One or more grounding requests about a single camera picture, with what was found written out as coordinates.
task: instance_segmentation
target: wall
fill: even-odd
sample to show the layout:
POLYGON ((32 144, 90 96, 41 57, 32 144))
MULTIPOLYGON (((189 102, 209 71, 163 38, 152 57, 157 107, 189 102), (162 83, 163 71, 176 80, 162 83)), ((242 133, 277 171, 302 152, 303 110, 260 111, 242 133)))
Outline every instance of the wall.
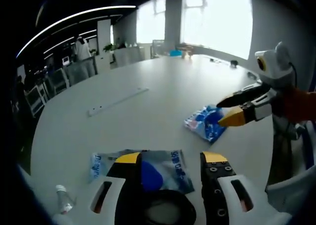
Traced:
POLYGON ((89 43, 90 50, 91 50, 91 49, 96 49, 96 50, 98 50, 98 41, 97 41, 97 38, 88 39, 88 43, 89 43))
POLYGON ((182 0, 166 0, 164 38, 175 45, 180 43, 182 0))
POLYGON ((246 67, 257 66, 254 53, 274 48, 283 41, 296 66, 298 86, 307 90, 314 71, 315 39, 308 25, 273 0, 252 0, 253 31, 246 67))
POLYGON ((132 12, 128 16, 122 18, 113 26, 114 43, 117 44, 117 39, 120 43, 127 42, 128 44, 136 43, 136 21, 137 11, 132 12))
POLYGON ((104 53, 103 48, 111 43, 110 34, 111 20, 98 21, 98 47, 100 54, 104 53))

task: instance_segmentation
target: bright window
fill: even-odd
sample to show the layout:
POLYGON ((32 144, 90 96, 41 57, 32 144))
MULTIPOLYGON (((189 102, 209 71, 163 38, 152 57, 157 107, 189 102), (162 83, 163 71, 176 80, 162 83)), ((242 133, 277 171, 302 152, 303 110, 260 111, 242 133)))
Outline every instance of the bright window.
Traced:
POLYGON ((185 0, 181 41, 248 59, 251 0, 185 0))
POLYGON ((113 25, 111 25, 110 27, 110 38, 111 38, 111 44, 114 45, 113 25))
POLYGON ((151 0, 137 10, 136 38, 138 43, 164 40, 166 0, 151 0))

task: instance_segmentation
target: blue plastic bag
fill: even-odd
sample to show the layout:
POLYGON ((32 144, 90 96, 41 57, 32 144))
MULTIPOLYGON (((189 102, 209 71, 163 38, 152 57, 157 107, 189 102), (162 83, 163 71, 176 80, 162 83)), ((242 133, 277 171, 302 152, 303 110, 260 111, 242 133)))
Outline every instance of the blue plastic bag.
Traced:
POLYGON ((181 150, 131 150, 114 153, 93 153, 90 181, 106 176, 117 158, 133 152, 142 154, 142 185, 145 191, 176 190, 183 194, 194 191, 181 150))
POLYGON ((184 121, 187 128, 200 135, 210 143, 215 142, 225 131, 226 127, 217 122, 224 117, 222 108, 207 105, 198 110, 184 121))

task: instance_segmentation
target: potted plant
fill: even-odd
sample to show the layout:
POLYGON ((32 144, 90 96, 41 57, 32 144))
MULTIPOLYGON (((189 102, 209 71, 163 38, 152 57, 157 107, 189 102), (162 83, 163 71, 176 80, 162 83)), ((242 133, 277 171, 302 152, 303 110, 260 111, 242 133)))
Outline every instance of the potted plant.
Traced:
POLYGON ((111 50, 113 50, 113 49, 114 49, 113 44, 106 45, 106 46, 103 48, 103 50, 104 50, 105 52, 109 52, 109 51, 111 51, 111 50))
POLYGON ((90 50, 91 56, 96 56, 97 55, 97 50, 96 49, 91 49, 90 50))

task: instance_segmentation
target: table surface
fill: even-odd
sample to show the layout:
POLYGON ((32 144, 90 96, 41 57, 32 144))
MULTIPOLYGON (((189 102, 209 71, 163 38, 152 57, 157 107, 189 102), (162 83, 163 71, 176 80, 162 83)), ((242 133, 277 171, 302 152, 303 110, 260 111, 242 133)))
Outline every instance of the table surface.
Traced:
POLYGON ((34 191, 50 214, 57 212, 55 186, 70 194, 88 184, 94 152, 123 149, 182 149, 195 192, 187 195, 205 224, 199 154, 208 150, 228 158, 264 190, 273 152, 272 118, 228 128, 213 144, 184 127, 183 121, 207 104, 253 83, 241 67, 215 64, 204 56, 191 60, 163 57, 117 68, 72 86, 51 99, 33 139, 31 176, 34 191), (121 99, 131 90, 149 90, 88 117, 89 109, 121 99))

